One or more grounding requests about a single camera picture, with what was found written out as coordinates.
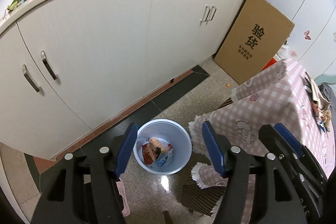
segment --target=floor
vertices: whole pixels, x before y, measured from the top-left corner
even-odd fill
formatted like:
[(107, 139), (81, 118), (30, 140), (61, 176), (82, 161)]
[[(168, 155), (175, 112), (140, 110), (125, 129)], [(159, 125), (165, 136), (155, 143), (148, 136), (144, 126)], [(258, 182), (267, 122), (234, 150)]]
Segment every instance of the floor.
[[(208, 59), (193, 68), (193, 73), (185, 79), (76, 150), (74, 154), (85, 155), (93, 149), (99, 149), (111, 136), (123, 134), (130, 122), (135, 122), (140, 127), (152, 119), (166, 118), (178, 122), (189, 131), (188, 123), (193, 121), (196, 115), (211, 112), (219, 107), (230, 97), (231, 89), (237, 86), (212, 59)], [(47, 186), (57, 164), (40, 174), (30, 155), (4, 144), (0, 145), (0, 154), (13, 194), (30, 221), (41, 192)], [(126, 172), (121, 176), (131, 210), (131, 214), (125, 218), (126, 222), (164, 224), (162, 211), (167, 210), (175, 224), (212, 223), (213, 219), (208, 216), (194, 217), (179, 203), (182, 186), (190, 168), (197, 161), (209, 163), (204, 156), (192, 154), (189, 163), (180, 172), (169, 176), (157, 176), (142, 169), (132, 154)]]

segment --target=blue gripper pad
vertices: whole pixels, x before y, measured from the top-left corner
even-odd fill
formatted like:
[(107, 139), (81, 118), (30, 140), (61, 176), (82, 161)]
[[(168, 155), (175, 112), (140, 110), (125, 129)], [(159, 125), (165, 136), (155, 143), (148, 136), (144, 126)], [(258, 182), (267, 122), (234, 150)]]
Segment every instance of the blue gripper pad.
[(211, 162), (213, 167), (217, 173), (219, 173), (222, 177), (226, 173), (225, 169), (225, 158), (224, 154), (222, 153), (219, 145), (214, 137), (215, 131), (212, 128), (209, 121), (203, 122), (202, 125), (202, 136), (205, 142), (205, 145), (208, 149)]
[(125, 132), (126, 138), (121, 145), (119, 152), (117, 154), (117, 160), (115, 163), (115, 176), (120, 177), (126, 170), (128, 160), (133, 151), (133, 147), (138, 137), (138, 126), (135, 123), (129, 125)]
[(299, 158), (304, 156), (302, 152), (302, 144), (288, 131), (288, 129), (283, 124), (277, 123), (273, 128), (288, 142)]

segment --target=white trash can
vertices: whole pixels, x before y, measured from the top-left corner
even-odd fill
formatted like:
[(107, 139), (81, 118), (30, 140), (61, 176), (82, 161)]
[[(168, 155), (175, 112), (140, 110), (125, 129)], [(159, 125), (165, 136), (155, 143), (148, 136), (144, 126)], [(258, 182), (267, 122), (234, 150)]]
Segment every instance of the white trash can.
[[(162, 167), (157, 164), (145, 165), (142, 161), (142, 146), (148, 143), (148, 139), (151, 137), (166, 140), (174, 149), (173, 157)], [(138, 138), (133, 152), (137, 162), (148, 172), (155, 175), (171, 175), (185, 167), (190, 159), (192, 149), (189, 134), (181, 125), (171, 120), (157, 119), (145, 123), (138, 130)]]

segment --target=pink checkered tablecloth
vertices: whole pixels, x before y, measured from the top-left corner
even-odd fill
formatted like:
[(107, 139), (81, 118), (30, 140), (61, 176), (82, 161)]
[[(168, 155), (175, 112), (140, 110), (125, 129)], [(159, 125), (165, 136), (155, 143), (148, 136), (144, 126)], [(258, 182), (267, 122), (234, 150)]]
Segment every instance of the pink checkered tablecloth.
[[(202, 138), (202, 123), (209, 120), (216, 133), (225, 135), (232, 145), (264, 156), (268, 150), (258, 139), (258, 130), (264, 124), (282, 123), (310, 149), (329, 177), (335, 167), (334, 132), (331, 126), (330, 132), (323, 133), (316, 125), (304, 77), (306, 71), (298, 62), (285, 59), (233, 89), (231, 105), (197, 116), (189, 123), (193, 151), (209, 157)], [(203, 165), (196, 170), (200, 187), (226, 183), (212, 166)]]

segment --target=metal cabinet handle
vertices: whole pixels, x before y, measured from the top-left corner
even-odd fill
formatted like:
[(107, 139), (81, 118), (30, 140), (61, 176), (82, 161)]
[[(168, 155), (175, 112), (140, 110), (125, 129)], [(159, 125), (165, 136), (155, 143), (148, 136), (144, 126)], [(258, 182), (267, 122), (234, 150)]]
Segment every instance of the metal cabinet handle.
[(206, 6), (205, 6), (205, 11), (204, 11), (203, 18), (200, 19), (201, 23), (207, 21), (209, 15), (210, 15), (210, 11), (211, 11), (210, 7), (209, 7), (208, 5), (206, 5)]
[(216, 8), (214, 5), (212, 5), (212, 7), (211, 7), (211, 13), (212, 13), (212, 16), (211, 16), (211, 19), (209, 19), (209, 20), (207, 20), (207, 21), (211, 21), (211, 20), (213, 20), (213, 17), (215, 16), (216, 11), (217, 11), (217, 8)]
[(47, 61), (47, 57), (45, 55), (44, 51), (41, 51), (41, 58), (42, 58), (42, 62), (44, 64), (44, 66), (46, 67), (46, 69), (48, 70), (48, 72), (50, 73), (51, 77), (56, 80), (58, 78), (58, 75), (56, 75), (53, 70), (51, 69), (48, 61)]
[(28, 70), (26, 65), (22, 66), (22, 72), (23, 72), (23, 76), (27, 79), (28, 83), (34, 88), (34, 90), (36, 92), (40, 92), (42, 89), (40, 86), (37, 86), (33, 80), (30, 78), (29, 74), (28, 74)]

